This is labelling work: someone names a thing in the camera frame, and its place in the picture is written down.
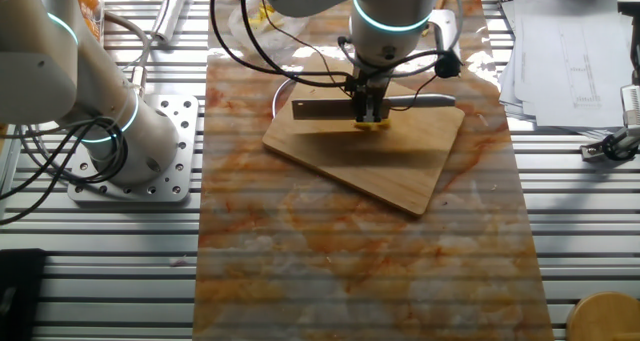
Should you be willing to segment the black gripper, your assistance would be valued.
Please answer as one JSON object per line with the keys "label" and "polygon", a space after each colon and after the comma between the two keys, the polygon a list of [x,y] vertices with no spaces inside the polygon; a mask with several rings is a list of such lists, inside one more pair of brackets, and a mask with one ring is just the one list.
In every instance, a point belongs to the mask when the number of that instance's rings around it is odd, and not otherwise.
{"label": "black gripper", "polygon": [[372,76],[366,73],[356,73],[353,84],[353,110],[358,123],[367,121],[367,101],[372,100],[372,120],[374,123],[386,121],[389,118],[390,102],[384,99],[390,83],[390,76],[381,74]]}

